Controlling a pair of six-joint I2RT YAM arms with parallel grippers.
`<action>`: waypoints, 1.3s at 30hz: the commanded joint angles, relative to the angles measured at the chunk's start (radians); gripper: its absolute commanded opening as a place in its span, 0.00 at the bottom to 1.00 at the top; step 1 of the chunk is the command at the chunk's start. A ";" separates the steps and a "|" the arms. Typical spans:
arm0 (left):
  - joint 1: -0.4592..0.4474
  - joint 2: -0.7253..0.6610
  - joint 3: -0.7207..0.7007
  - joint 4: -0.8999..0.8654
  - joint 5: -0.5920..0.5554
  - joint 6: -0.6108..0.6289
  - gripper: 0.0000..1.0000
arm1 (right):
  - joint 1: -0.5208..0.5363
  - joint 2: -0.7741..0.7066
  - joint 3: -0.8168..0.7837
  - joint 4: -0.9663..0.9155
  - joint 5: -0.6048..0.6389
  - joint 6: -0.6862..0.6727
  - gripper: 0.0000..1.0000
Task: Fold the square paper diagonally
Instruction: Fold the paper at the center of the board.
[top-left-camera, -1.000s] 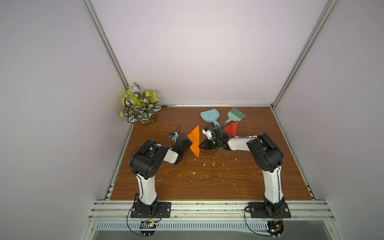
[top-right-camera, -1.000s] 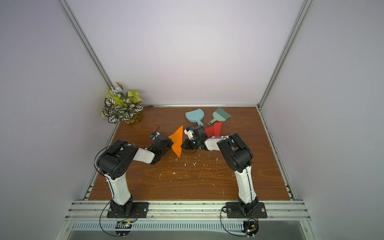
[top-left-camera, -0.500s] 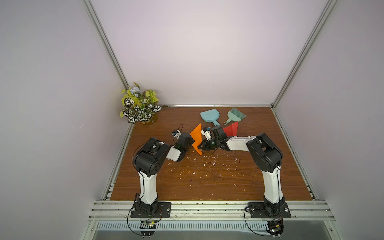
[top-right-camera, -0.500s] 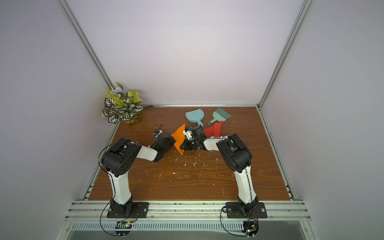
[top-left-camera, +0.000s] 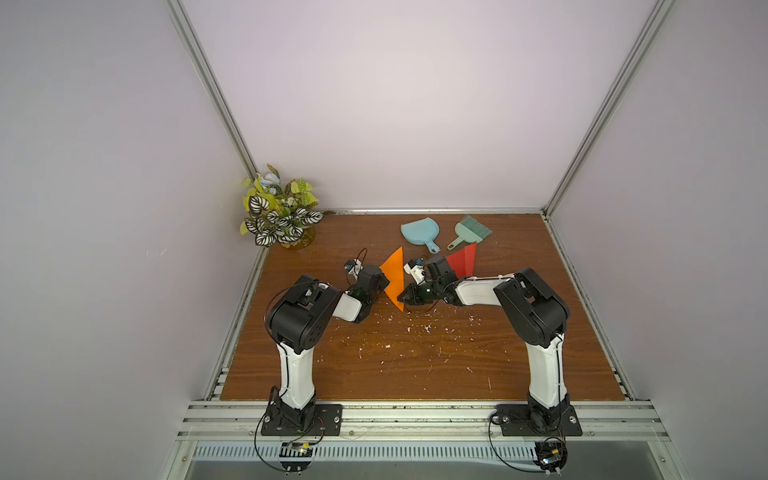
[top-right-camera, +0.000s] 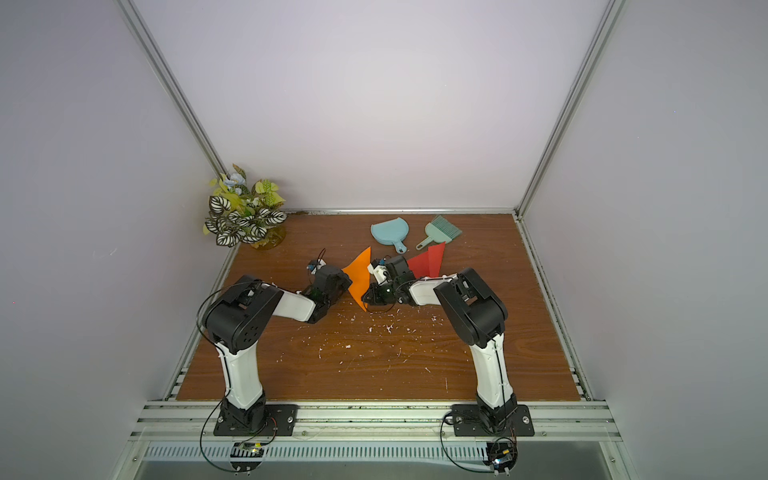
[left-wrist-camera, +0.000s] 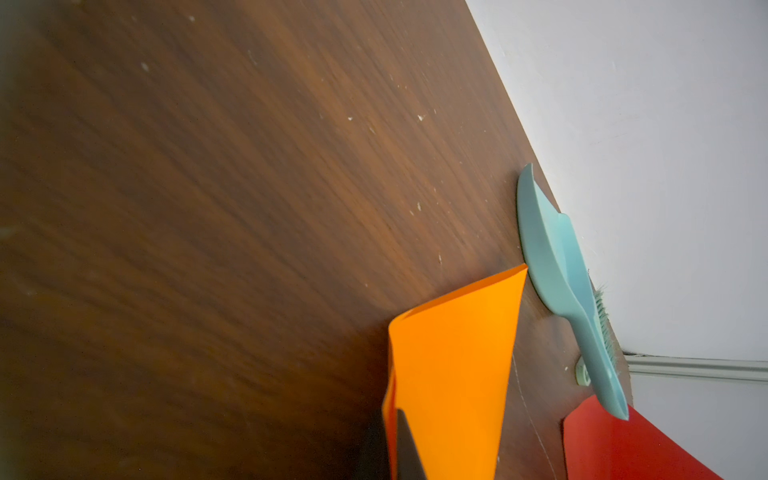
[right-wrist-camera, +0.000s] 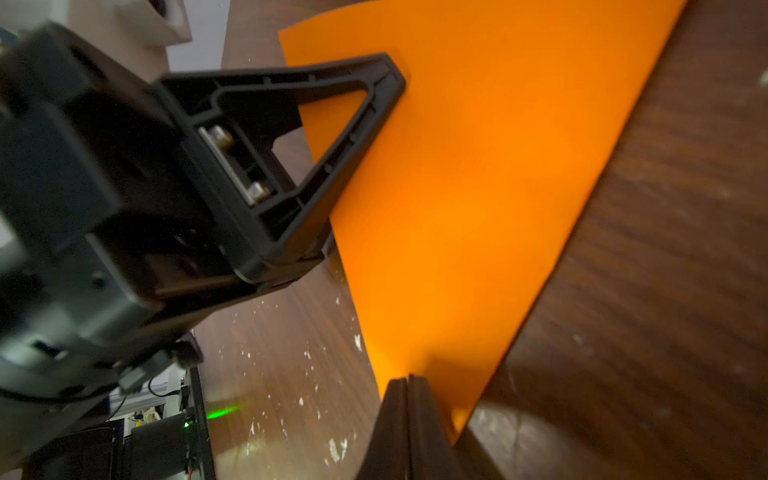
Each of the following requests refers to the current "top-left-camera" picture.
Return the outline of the orange square paper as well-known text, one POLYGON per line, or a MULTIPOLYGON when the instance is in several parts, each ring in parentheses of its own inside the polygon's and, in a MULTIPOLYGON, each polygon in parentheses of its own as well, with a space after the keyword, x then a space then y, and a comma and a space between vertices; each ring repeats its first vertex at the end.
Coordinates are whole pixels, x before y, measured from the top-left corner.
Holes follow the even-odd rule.
POLYGON ((380 265, 382 273, 385 275, 389 284, 384 290, 384 293, 393 303, 393 305, 401 312, 405 311, 405 305, 398 299, 398 296, 405 290, 404 280, 404 255, 403 248, 398 248, 393 252, 386 261, 380 265))

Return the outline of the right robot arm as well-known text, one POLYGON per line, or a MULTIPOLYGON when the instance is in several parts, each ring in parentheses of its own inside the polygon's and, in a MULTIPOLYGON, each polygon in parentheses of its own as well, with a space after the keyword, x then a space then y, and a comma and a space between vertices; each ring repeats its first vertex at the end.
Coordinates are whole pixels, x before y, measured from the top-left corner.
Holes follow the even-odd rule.
POLYGON ((505 275, 460 277, 445 257, 437 255, 426 261, 411 260, 403 270, 412 278, 398 295, 406 305, 442 301, 460 307, 484 305, 503 310, 526 344, 530 374, 528 423, 537 433, 557 430, 570 407, 562 359, 570 317, 565 301, 531 268, 505 275))

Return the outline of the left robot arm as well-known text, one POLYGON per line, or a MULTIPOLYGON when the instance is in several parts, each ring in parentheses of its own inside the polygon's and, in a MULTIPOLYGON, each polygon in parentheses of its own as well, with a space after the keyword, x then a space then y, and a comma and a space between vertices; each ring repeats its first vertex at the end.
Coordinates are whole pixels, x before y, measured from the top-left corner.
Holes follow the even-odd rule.
POLYGON ((279 393, 268 414, 279 426, 307 431, 315 417, 314 348, 332 318, 359 324, 367 318, 379 294, 389 286, 381 268, 364 266, 356 282, 340 290, 304 274, 265 316, 265 328, 280 355, 279 393))

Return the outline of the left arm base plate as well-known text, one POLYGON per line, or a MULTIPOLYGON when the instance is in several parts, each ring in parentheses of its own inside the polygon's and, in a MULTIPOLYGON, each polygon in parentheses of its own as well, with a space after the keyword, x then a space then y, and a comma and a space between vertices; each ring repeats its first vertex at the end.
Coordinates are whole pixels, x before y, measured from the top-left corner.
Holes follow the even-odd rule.
POLYGON ((339 436, 344 407, 342 404, 308 404, 295 409, 287 404, 270 405, 262 420, 262 436, 339 436))

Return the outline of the red square paper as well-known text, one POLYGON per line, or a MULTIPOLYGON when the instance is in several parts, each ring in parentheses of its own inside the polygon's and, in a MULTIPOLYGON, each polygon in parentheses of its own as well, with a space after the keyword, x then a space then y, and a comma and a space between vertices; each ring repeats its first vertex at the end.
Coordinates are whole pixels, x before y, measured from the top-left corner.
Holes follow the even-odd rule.
POLYGON ((445 257, 449 266, 458 278, 474 275, 477 244, 472 243, 463 249, 445 257))

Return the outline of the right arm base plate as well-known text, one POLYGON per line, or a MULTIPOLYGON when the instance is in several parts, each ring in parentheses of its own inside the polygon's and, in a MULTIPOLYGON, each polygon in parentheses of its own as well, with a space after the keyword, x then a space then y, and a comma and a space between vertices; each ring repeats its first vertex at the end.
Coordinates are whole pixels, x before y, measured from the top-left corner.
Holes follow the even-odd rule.
POLYGON ((492 418, 504 436, 519 437, 580 437, 583 429, 575 408, 543 408, 536 405, 499 404, 492 418))

